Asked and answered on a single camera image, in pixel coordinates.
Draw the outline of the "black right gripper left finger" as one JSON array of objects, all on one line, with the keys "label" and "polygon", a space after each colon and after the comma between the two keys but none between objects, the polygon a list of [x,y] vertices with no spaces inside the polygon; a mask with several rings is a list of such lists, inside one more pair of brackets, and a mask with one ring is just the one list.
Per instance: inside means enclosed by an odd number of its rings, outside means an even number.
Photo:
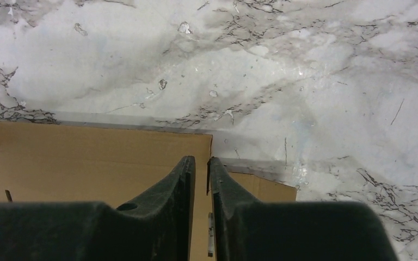
[{"label": "black right gripper left finger", "polygon": [[188,260],[195,158],[112,208],[104,202],[0,203],[0,260]]}]

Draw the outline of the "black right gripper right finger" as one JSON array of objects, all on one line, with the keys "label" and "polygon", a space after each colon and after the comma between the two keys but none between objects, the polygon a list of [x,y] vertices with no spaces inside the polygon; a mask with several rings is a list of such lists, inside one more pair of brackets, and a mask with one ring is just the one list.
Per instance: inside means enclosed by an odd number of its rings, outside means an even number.
[{"label": "black right gripper right finger", "polygon": [[382,222],[367,205],[266,203],[208,161],[217,260],[396,260]]}]

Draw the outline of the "brown cardboard box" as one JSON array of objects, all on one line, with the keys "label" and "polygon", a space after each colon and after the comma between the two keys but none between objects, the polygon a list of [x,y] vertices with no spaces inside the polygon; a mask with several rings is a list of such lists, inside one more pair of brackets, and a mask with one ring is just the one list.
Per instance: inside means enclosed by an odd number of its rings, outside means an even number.
[{"label": "brown cardboard box", "polygon": [[0,203],[99,201],[117,208],[192,156],[188,260],[214,260],[206,192],[212,140],[207,134],[0,122]]}]

